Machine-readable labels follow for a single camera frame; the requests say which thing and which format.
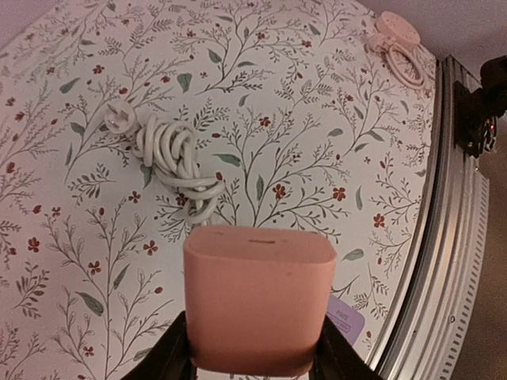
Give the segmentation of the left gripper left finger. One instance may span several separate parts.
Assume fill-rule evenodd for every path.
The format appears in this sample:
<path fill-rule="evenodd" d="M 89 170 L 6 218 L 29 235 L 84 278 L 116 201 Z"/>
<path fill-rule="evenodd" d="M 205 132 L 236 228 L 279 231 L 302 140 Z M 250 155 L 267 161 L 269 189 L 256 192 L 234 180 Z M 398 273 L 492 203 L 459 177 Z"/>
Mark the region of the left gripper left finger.
<path fill-rule="evenodd" d="M 140 363 L 121 380 L 194 380 L 186 327 L 185 311 L 181 311 Z"/>

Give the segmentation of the purple power strip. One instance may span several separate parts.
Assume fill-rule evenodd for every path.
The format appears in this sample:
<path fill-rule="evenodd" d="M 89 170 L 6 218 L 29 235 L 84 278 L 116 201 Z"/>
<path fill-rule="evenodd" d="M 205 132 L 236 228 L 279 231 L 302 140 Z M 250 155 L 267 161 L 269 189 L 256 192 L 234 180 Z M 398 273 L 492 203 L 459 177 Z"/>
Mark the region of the purple power strip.
<path fill-rule="evenodd" d="M 353 346 L 365 326 L 364 316 L 334 295 L 329 298 L 326 314 Z"/>

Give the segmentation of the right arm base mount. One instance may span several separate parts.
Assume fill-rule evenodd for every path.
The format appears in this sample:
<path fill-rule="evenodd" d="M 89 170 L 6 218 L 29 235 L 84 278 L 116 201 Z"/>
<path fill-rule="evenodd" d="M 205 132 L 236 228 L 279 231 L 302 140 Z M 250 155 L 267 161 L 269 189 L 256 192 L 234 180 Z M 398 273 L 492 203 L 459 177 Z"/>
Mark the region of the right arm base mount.
<path fill-rule="evenodd" d="M 480 82 L 481 85 L 474 91 L 459 81 L 453 85 L 455 142 L 474 158 L 493 150 L 497 120 L 506 112 L 504 55 L 481 66 Z"/>

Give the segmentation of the pink plug adapter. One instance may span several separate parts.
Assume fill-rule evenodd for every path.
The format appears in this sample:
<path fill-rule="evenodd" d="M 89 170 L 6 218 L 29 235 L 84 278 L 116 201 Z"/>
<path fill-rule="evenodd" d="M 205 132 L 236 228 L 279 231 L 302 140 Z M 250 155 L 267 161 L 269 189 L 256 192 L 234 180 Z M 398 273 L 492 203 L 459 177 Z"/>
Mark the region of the pink plug adapter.
<path fill-rule="evenodd" d="M 337 261 L 326 237 L 206 226 L 185 239 L 183 256 L 196 367 L 282 377 L 310 370 Z"/>

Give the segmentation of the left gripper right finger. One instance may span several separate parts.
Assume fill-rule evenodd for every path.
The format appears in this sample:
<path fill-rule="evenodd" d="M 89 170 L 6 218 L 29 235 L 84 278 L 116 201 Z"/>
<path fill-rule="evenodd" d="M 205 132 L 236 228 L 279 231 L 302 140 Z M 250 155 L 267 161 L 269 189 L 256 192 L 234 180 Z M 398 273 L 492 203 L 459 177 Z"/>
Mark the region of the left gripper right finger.
<path fill-rule="evenodd" d="M 311 368 L 311 380 L 382 380 L 325 316 Z"/>

